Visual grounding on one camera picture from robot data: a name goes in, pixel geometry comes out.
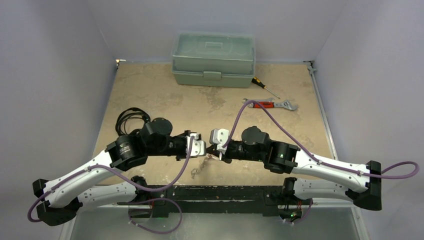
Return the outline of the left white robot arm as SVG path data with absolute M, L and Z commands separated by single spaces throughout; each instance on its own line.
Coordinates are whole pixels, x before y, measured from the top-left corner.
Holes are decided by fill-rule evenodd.
M 148 201 L 149 192 L 167 190 L 182 176 L 190 158 L 206 154 L 206 144 L 199 133 L 186 130 L 172 136 L 172 130 L 169 120 L 155 118 L 142 128 L 119 136 L 70 173 L 53 180 L 34 181 L 32 188 L 37 200 L 28 210 L 28 220 L 57 226 L 89 207 L 132 201 L 142 205 Z M 159 188 L 123 176 L 123 172 L 144 165 L 150 156 L 174 156 L 185 162 L 175 179 Z

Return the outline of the silver metal key holder plate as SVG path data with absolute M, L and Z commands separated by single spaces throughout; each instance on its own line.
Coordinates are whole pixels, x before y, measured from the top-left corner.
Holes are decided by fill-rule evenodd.
M 219 159 L 212 155 L 208 154 L 204 157 L 203 160 L 199 162 L 199 165 L 193 168 L 190 172 L 190 177 L 192 180 L 205 179 L 208 176 L 208 167 L 213 163 L 218 162 Z

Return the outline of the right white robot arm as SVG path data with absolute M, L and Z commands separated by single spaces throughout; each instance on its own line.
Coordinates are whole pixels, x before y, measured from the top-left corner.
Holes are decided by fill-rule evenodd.
M 241 140 L 232 140 L 227 129 L 213 129 L 207 152 L 221 161 L 261 162 L 276 174 L 297 174 L 316 180 L 287 178 L 280 196 L 288 204 L 296 200 L 333 198 L 352 202 L 370 210 L 382 209 L 381 164 L 377 161 L 348 163 L 308 154 L 297 145 L 272 140 L 268 133 L 252 126 L 242 132 Z

